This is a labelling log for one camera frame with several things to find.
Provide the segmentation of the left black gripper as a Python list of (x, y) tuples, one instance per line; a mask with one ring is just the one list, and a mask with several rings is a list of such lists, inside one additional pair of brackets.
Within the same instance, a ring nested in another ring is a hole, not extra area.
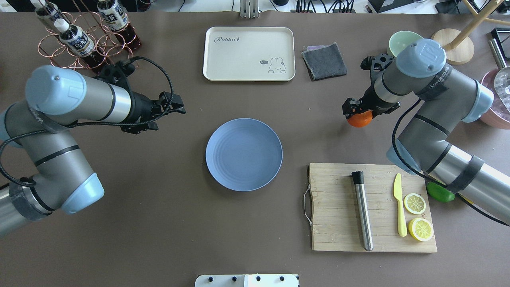
[(112, 94), (112, 104), (101, 122), (112, 122), (123, 132), (139, 134), (146, 130), (157, 130), (155, 121), (169, 113), (186, 114), (182, 105), (176, 105), (174, 92), (161, 92), (158, 99), (152, 100), (134, 92), (127, 77), (135, 71), (132, 60), (107, 64), (97, 76), (106, 83)]

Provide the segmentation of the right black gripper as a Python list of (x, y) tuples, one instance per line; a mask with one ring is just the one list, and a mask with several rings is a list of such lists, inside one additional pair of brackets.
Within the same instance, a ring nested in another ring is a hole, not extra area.
[(375, 91), (375, 82), (382, 76), (383, 71), (395, 60), (394, 56), (387, 54), (380, 54), (377, 56), (367, 56), (362, 60), (360, 68), (362, 70), (370, 71), (371, 85), (365, 91), (362, 98), (356, 100), (355, 98), (347, 98), (342, 105), (342, 111), (347, 120), (356, 114), (370, 111), (372, 118), (380, 116), (381, 114), (389, 114), (400, 107), (398, 100), (382, 99)]

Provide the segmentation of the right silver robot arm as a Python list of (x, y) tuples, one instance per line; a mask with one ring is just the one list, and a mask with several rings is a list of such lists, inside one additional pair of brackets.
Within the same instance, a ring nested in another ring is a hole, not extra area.
[(445, 50), (432, 39), (414, 41), (395, 59), (381, 54), (372, 63), (383, 68), (371, 72), (362, 98), (344, 102), (344, 116), (388, 114), (404, 96), (415, 93), (423, 105), (392, 140), (390, 161), (411, 174), (429, 174), (452, 194), (509, 224), (509, 177), (447, 141), (459, 122), (473, 122), (488, 111), (492, 91), (447, 64)]

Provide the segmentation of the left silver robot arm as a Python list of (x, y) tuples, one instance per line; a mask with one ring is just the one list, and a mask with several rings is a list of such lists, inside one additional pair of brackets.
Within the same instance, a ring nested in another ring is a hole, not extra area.
[(38, 173), (16, 179), (1, 168), (9, 183), (1, 188), (1, 236), (60, 209), (75, 214), (104, 196), (104, 188), (71, 134), (87, 125), (118, 126), (139, 134), (157, 130), (169, 113), (186, 113), (173, 90), (156, 100), (133, 92), (127, 77), (140, 56), (105, 65), (95, 77), (44, 65), (33, 71), (25, 100), (1, 114), (1, 149), (27, 152)]

